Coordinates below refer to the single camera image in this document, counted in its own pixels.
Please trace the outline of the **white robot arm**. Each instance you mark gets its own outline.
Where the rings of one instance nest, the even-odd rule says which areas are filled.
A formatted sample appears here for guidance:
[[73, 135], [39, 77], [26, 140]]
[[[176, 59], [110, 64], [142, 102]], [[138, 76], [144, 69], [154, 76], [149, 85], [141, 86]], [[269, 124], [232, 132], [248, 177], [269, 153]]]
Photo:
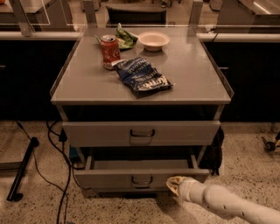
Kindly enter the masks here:
[[221, 185], [205, 185], [194, 178], [175, 176], [168, 188], [183, 201], [197, 204], [223, 219], [239, 217], [250, 224], [280, 224], [280, 212], [237, 196]]

